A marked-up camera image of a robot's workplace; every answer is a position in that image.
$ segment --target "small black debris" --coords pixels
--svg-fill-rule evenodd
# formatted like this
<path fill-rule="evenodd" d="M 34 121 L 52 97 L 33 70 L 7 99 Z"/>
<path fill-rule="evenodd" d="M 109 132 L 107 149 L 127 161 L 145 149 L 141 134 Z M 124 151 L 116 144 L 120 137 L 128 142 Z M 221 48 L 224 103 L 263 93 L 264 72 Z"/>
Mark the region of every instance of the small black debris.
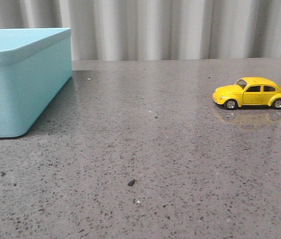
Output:
<path fill-rule="evenodd" d="M 132 185 L 134 185 L 134 183 L 136 182 L 136 180 L 135 179 L 133 179 L 133 180 L 131 180 L 129 183 L 128 183 L 128 186 L 132 186 Z"/>

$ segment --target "car tire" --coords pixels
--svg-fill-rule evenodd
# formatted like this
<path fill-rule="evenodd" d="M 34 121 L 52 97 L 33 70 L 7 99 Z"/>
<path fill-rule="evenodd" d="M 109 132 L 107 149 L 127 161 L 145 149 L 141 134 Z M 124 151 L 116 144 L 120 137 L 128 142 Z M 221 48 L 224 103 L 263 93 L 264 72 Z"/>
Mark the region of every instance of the car tire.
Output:
<path fill-rule="evenodd" d="M 273 109 L 281 110 L 281 99 L 274 100 L 272 107 Z"/>
<path fill-rule="evenodd" d="M 224 103 L 224 107 L 227 110 L 232 111 L 232 110 L 235 110 L 238 107 L 238 103 L 236 102 L 236 100 L 229 99 Z"/>

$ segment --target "car windshield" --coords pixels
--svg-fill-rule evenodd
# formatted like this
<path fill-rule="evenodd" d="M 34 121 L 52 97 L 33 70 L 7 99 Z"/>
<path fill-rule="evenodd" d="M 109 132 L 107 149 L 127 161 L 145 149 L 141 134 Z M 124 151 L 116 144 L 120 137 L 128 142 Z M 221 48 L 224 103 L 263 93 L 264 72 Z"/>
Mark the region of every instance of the car windshield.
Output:
<path fill-rule="evenodd" d="M 242 87 L 242 89 L 244 89 L 248 83 L 245 80 L 241 79 L 241 80 L 238 80 L 238 82 L 235 84 Z"/>

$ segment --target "gray countertop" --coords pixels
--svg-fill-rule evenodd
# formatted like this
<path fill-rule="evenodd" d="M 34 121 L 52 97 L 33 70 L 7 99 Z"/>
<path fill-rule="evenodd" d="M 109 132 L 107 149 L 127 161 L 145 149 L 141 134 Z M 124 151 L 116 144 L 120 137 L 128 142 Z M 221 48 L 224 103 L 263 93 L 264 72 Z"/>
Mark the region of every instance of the gray countertop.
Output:
<path fill-rule="evenodd" d="M 0 238 L 281 238 L 281 110 L 212 101 L 244 76 L 281 85 L 281 58 L 73 68 L 0 139 Z"/>

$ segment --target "yellow beetle car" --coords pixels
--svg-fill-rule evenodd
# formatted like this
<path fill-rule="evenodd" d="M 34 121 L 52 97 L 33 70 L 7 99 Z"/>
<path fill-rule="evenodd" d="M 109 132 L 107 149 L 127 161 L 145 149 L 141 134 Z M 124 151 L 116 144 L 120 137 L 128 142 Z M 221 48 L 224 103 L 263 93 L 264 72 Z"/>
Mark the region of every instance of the yellow beetle car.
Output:
<path fill-rule="evenodd" d="M 262 77 L 244 77 L 235 85 L 217 88 L 213 100 L 227 110 L 242 106 L 269 106 L 281 109 L 281 87 Z"/>

